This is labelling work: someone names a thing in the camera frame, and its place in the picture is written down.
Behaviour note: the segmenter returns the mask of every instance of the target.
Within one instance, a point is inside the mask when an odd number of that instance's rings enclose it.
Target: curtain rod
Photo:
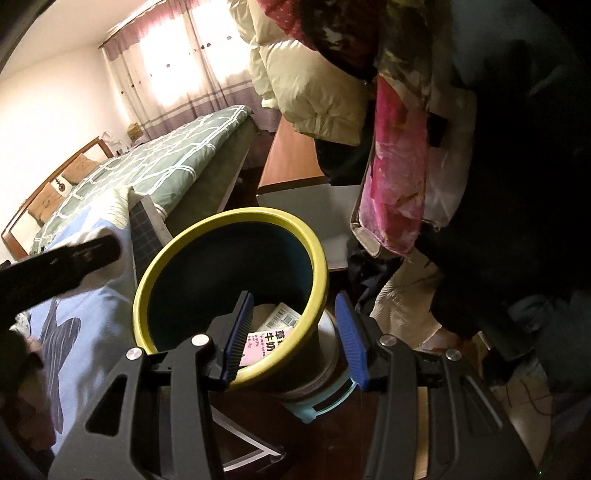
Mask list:
[[[113,38],[115,35],[117,35],[117,33],[119,33],[119,30],[121,30],[124,26],[130,24],[136,18],[138,18],[140,15],[143,15],[151,8],[154,8],[156,5],[165,3],[165,1],[167,1],[167,0],[150,0],[149,2],[146,2],[144,5],[142,5],[140,8],[138,8],[135,12],[133,12],[130,16],[128,16],[125,20],[123,20],[119,25],[117,25],[116,27],[111,29],[112,33],[109,35],[109,37],[103,43],[101,43],[99,45],[99,50],[101,48],[103,48],[105,46],[105,44],[111,38]]]

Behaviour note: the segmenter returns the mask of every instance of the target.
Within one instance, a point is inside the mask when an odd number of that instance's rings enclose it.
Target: bed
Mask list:
[[[114,157],[107,145],[95,138],[40,184],[10,220],[2,233],[2,240],[16,260],[37,254],[85,205],[108,189],[123,185],[150,195],[171,234],[180,233],[223,210],[258,133],[251,113],[243,105],[228,107],[189,122],[119,157]],[[29,225],[27,232],[31,230],[30,224],[34,222],[30,215],[31,205],[42,191],[52,182],[60,184],[61,174],[93,148],[100,148],[106,160],[60,200],[59,207],[40,228],[37,227],[32,242],[19,238],[17,231],[22,230],[22,225]]]

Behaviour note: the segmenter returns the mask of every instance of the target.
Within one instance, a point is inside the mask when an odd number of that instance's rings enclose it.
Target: yellow bucket rim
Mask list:
[[[328,268],[322,245],[312,229],[298,217],[266,207],[247,207],[218,213],[195,223],[178,234],[152,260],[135,293],[133,307],[134,337],[137,345],[146,353],[157,353],[148,330],[148,302],[156,279],[168,262],[192,240],[216,228],[238,222],[264,222],[283,227],[291,232],[305,247],[312,265],[312,288],[306,308],[291,334],[273,351],[257,363],[238,370],[230,388],[244,386],[266,377],[279,364],[286,361],[303,346],[307,337],[316,328],[318,318],[326,303]]]

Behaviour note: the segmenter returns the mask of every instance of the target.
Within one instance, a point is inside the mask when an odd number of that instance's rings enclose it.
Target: white wall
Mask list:
[[[111,129],[126,138],[129,118],[103,54],[85,47],[0,82],[0,231],[61,163]],[[0,241],[0,261],[9,258]]]

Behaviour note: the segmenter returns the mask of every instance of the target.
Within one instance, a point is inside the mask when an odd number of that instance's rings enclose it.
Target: brown pillow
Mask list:
[[[35,197],[27,210],[33,218],[45,223],[63,201],[64,197],[49,183],[46,183],[41,193]]]
[[[84,180],[84,178],[99,165],[98,162],[89,159],[86,155],[80,154],[63,172],[61,172],[61,176],[72,185],[76,185]]]

